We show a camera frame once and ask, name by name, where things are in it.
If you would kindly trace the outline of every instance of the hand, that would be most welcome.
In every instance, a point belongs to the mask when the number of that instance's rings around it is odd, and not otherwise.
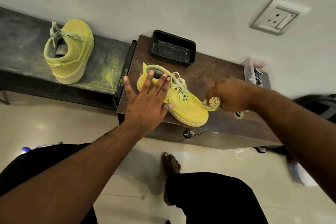
[[[143,136],[156,128],[167,112],[174,107],[173,104],[162,106],[170,85],[170,77],[167,74],[163,74],[155,87],[149,91],[153,75],[154,71],[148,73],[139,95],[136,95],[132,90],[128,77],[124,77],[124,86],[128,99],[124,122],[132,128],[138,129]]]
[[[251,110],[251,100],[262,87],[247,83],[236,78],[223,79],[215,82],[215,86],[206,93],[206,99],[218,97],[220,107],[224,111],[238,112]]]

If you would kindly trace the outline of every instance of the black pants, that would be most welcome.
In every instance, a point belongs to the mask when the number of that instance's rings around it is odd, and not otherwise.
[[[18,156],[0,173],[0,196],[87,145],[53,145]],[[183,210],[187,223],[267,223],[252,189],[234,177],[175,174],[166,181],[166,193],[169,202]],[[97,223],[93,207],[82,223]]]

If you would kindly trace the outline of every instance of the wooden surface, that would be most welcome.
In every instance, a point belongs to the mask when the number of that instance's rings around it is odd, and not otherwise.
[[[49,21],[0,8],[0,70],[58,83],[43,57],[50,28]],[[70,86],[114,94],[129,47],[129,43],[94,34],[85,73]]]
[[[143,35],[139,37],[132,64],[128,72],[132,88],[137,93],[136,84],[142,74],[143,62],[147,65],[156,64],[162,66],[170,72],[179,72],[181,78],[185,80],[188,90],[201,101],[204,100],[206,91],[214,85],[216,79],[233,76],[244,80],[243,66],[198,52],[196,53],[195,64],[188,67],[181,67],[155,60],[149,51],[150,40],[149,37]],[[126,108],[127,97],[125,92],[123,92],[117,113],[121,115],[125,114]],[[183,125],[170,113],[166,115],[163,123]],[[208,122],[199,127],[199,129],[279,143],[279,140],[267,124],[254,112],[245,113],[245,117],[242,120],[236,119],[232,113],[224,112],[221,109],[216,112],[209,112]]]

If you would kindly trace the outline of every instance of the forearm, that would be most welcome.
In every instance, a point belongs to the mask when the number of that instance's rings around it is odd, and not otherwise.
[[[143,136],[138,129],[122,124],[14,188],[0,197],[0,223],[80,223]]]
[[[336,202],[336,125],[272,90],[259,90],[251,110]]]

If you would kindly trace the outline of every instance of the white wall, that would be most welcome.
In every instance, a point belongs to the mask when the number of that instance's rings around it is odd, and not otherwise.
[[[272,87],[289,97],[336,92],[336,0],[293,0],[311,7],[282,36],[248,28],[268,0],[0,0],[0,6],[64,23],[85,20],[94,33],[128,41],[154,29],[196,42],[226,60],[267,62]]]

